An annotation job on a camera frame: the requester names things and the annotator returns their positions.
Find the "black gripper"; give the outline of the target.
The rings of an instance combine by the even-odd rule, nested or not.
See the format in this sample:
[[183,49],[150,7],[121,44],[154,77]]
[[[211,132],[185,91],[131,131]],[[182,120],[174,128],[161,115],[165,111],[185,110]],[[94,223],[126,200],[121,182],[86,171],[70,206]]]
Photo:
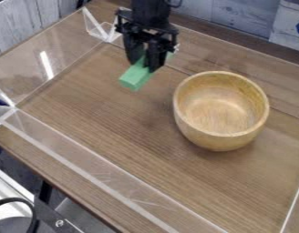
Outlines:
[[146,65],[151,73],[165,66],[167,53],[175,52],[179,29],[163,21],[147,24],[133,18],[130,10],[117,11],[117,32],[123,35],[126,53],[134,65],[146,56]]

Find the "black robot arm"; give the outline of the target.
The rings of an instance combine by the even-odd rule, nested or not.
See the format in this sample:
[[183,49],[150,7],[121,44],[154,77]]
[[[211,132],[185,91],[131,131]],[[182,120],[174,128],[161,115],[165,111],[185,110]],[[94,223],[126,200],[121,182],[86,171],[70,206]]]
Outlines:
[[117,10],[117,32],[123,35],[129,61],[135,65],[142,59],[151,73],[165,66],[167,53],[175,52],[179,29],[170,23],[170,12],[182,3],[131,0],[130,10]]

